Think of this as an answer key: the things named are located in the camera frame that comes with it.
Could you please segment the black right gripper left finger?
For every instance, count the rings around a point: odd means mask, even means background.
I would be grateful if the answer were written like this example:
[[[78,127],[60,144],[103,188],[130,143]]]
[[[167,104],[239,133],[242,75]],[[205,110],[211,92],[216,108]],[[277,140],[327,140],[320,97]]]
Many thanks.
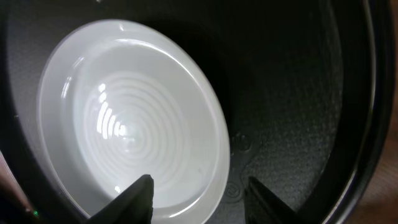
[[[89,224],[151,224],[154,180],[142,175],[107,206],[87,219]]]

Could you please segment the white plate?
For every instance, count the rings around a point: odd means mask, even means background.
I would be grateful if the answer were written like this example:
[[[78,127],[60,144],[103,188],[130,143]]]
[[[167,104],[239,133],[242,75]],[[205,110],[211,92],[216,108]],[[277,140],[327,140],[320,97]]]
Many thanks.
[[[43,70],[37,123],[53,180],[85,218],[143,175],[152,223],[205,223],[221,202],[221,105],[192,58],[150,27],[106,19],[69,33]]]

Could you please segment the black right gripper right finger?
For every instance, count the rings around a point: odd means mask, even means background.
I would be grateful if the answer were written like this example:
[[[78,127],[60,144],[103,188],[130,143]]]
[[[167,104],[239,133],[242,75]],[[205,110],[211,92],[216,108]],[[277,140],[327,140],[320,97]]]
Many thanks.
[[[304,221],[255,177],[244,191],[246,224],[302,224]]]

